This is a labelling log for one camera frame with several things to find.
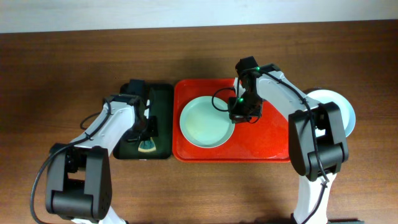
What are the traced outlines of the yellow green sponge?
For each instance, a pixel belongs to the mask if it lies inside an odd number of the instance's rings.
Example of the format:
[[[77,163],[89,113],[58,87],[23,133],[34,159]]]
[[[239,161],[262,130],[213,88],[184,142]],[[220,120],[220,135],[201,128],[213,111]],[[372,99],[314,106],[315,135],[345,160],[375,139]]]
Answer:
[[[142,153],[151,153],[156,151],[155,142],[152,138],[141,141],[138,146],[138,151]]]

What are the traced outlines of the green plate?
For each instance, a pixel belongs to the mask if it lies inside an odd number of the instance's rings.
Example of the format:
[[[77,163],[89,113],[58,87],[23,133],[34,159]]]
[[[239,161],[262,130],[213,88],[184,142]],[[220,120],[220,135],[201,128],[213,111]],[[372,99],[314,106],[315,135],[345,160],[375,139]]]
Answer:
[[[179,117],[184,138],[200,148],[221,146],[234,133],[235,124],[225,111],[227,103],[217,97],[200,96],[187,103]]]

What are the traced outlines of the light blue plate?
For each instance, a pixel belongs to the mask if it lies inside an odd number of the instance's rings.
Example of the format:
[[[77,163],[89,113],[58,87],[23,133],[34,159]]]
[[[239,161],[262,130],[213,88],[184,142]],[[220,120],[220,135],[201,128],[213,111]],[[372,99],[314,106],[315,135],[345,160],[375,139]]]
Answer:
[[[356,124],[356,115],[351,103],[341,94],[325,89],[312,90],[307,94],[320,103],[334,102],[341,111],[345,136],[348,137],[354,130]]]

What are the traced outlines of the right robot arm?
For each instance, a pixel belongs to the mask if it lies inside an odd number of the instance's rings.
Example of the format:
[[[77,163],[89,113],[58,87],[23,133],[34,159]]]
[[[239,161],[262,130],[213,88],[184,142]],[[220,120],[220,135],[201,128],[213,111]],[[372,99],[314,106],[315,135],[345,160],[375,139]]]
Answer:
[[[246,57],[235,70],[236,95],[228,99],[227,109],[232,123],[256,123],[265,101],[288,122],[290,162],[299,175],[292,223],[328,223],[330,188],[349,158],[339,106],[307,96],[273,63],[260,66],[254,57]]]

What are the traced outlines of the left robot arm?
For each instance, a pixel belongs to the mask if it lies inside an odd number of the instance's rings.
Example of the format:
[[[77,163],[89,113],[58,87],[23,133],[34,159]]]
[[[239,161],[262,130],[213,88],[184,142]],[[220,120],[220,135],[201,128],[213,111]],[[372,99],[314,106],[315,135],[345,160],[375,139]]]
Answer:
[[[130,80],[85,131],[56,143],[45,163],[46,210],[74,223],[124,223],[111,207],[109,157],[120,141],[146,142],[157,134],[149,116],[153,101],[143,80]]]

